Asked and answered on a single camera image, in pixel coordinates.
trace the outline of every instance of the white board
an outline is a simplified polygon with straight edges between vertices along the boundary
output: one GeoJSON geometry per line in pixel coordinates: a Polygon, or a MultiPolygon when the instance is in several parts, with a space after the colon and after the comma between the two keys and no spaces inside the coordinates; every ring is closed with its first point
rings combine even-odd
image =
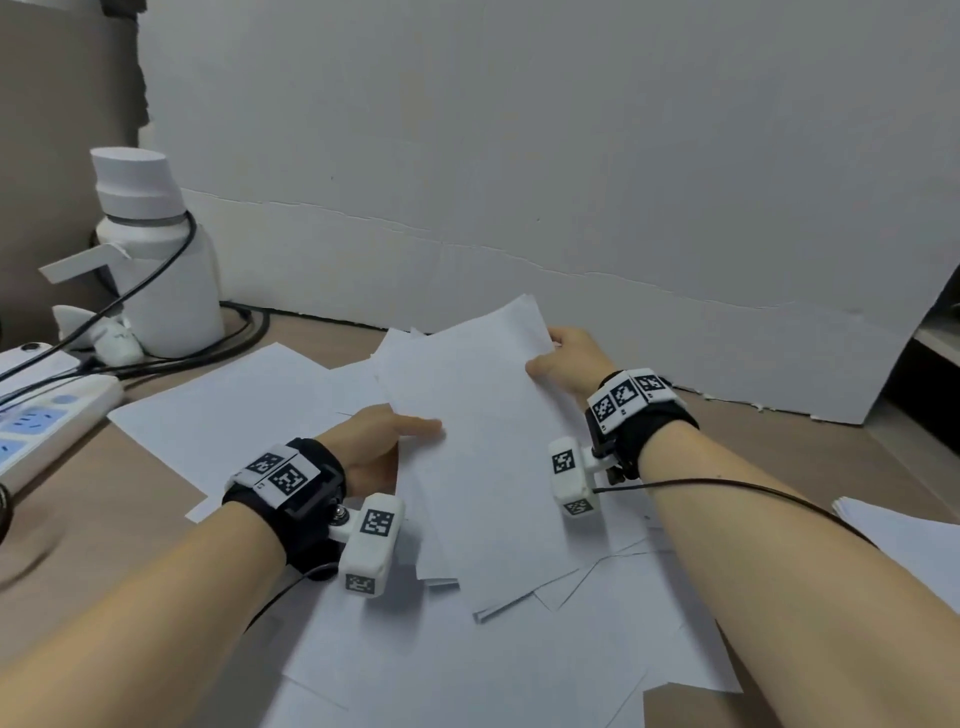
{"type": "Polygon", "coordinates": [[[532,293],[858,423],[960,261],[952,7],[167,0],[140,58],[229,296],[436,331],[532,293]]]}

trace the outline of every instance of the white shelf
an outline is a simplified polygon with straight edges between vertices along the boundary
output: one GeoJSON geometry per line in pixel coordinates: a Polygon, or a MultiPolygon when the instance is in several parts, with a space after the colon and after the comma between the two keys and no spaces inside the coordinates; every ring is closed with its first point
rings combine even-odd
{"type": "Polygon", "coordinates": [[[913,338],[960,367],[960,321],[945,317],[927,319],[913,338]]]}

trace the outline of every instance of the wooden desk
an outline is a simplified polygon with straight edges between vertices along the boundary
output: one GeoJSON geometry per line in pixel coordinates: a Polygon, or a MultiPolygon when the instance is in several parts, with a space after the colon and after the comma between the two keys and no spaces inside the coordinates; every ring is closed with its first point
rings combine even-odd
{"type": "MultiPolygon", "coordinates": [[[[332,368],[368,356],[382,336],[361,328],[274,317],[264,344],[278,341],[332,368]]],[[[128,397],[142,399],[202,371],[135,386],[128,397]]],[[[860,428],[760,413],[695,396],[687,400],[705,432],[821,505],[851,496],[913,516],[953,521],[946,507],[860,428]]],[[[2,568],[35,555],[44,534],[62,534],[42,565],[0,594],[0,662],[49,634],[171,546],[192,527],[183,515],[202,499],[114,425],[104,424],[84,438],[22,501],[10,537],[0,548],[2,568]]],[[[742,669],[740,674],[743,695],[682,686],[649,692],[647,725],[778,725],[749,676],[742,669]]]]}

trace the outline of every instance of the hand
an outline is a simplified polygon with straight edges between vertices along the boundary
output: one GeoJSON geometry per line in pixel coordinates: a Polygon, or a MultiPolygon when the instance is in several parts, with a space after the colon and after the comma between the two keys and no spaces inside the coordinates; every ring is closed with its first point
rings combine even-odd
{"type": "Polygon", "coordinates": [[[582,328],[551,327],[550,338],[559,346],[527,362],[527,374],[547,376],[587,406],[587,397],[616,371],[613,362],[582,328]]]}
{"type": "Polygon", "coordinates": [[[401,437],[435,437],[442,431],[440,420],[397,415],[389,404],[375,404],[316,439],[347,471],[347,495],[367,497],[396,487],[396,444],[401,437]]]}

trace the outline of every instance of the wrist-mounted device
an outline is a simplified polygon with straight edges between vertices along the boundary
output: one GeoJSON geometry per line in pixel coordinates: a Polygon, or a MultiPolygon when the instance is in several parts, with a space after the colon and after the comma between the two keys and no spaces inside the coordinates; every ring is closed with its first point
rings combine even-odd
{"type": "Polygon", "coordinates": [[[550,443],[553,498],[570,518],[599,510],[595,473],[606,470],[611,485],[636,480],[640,451],[661,427],[681,420],[699,428],[684,401],[651,369],[615,372],[587,404],[591,446],[582,448],[574,437],[550,443]]]}
{"type": "Polygon", "coordinates": [[[346,494],[344,468],[333,453],[301,438],[274,445],[235,474],[223,503],[242,503],[260,516],[301,573],[339,562],[311,578],[339,572],[348,591],[380,596],[405,507],[396,496],[376,493],[354,511],[343,505],[346,494]]]}

